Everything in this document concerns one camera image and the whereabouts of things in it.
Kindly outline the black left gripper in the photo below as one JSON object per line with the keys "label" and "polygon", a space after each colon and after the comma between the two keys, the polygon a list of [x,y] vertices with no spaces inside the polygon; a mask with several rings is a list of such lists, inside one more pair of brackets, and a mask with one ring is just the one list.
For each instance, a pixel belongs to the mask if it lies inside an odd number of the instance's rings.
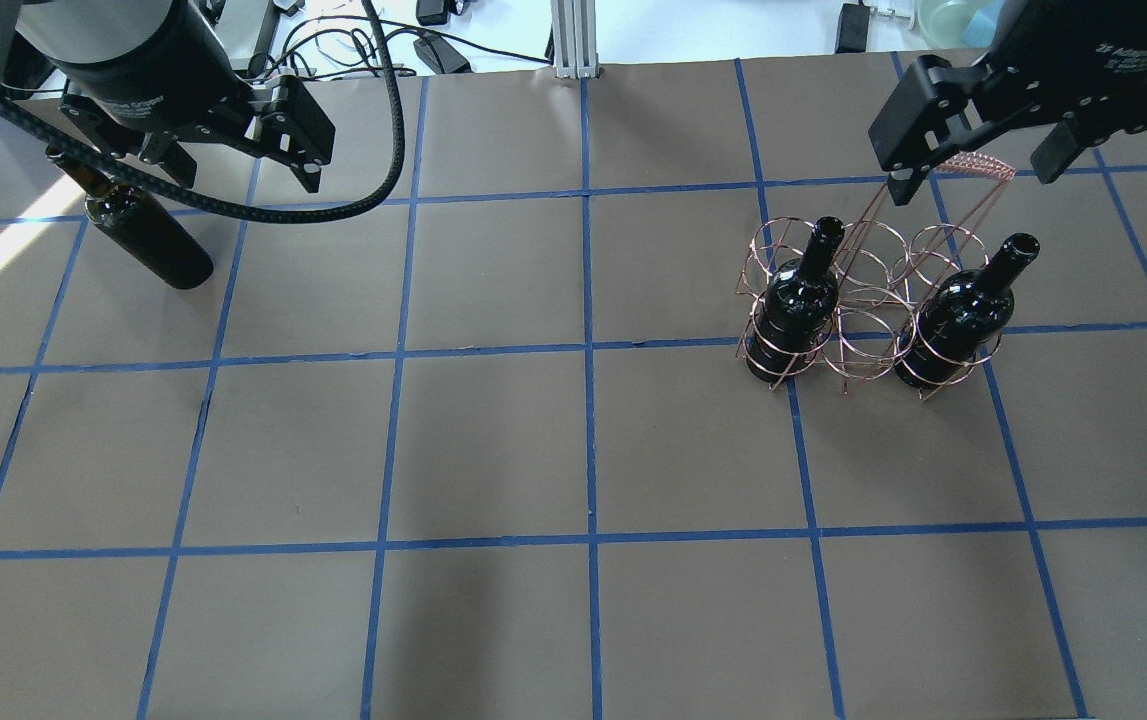
{"label": "black left gripper", "polygon": [[320,191],[336,130],[307,83],[253,89],[194,1],[24,1],[21,36],[65,76],[67,122],[112,159],[135,158],[193,190],[189,146],[223,144]]}

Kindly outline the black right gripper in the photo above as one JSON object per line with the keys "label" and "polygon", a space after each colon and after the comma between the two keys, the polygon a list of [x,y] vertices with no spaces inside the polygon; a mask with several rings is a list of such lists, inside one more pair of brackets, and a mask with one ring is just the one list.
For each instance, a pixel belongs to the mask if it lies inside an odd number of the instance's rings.
{"label": "black right gripper", "polygon": [[934,169],[993,141],[1001,122],[1058,122],[1030,156],[1040,183],[1114,132],[1147,128],[1147,1],[1006,1],[970,66],[913,60],[867,130],[890,201],[910,204]]}

